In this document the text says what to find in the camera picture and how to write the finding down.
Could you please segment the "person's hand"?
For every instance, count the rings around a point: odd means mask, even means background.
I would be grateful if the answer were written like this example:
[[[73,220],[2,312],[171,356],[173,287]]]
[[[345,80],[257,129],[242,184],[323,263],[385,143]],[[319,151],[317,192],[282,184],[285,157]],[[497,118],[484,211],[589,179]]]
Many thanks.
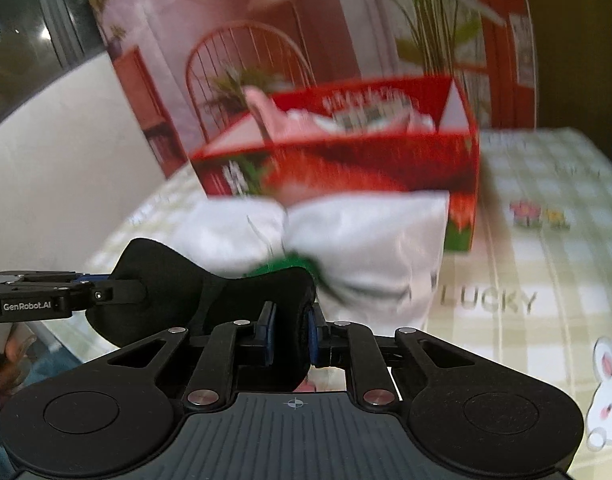
[[[0,359],[0,409],[27,378],[31,368],[27,352],[35,342],[33,333],[16,330],[8,336]]]

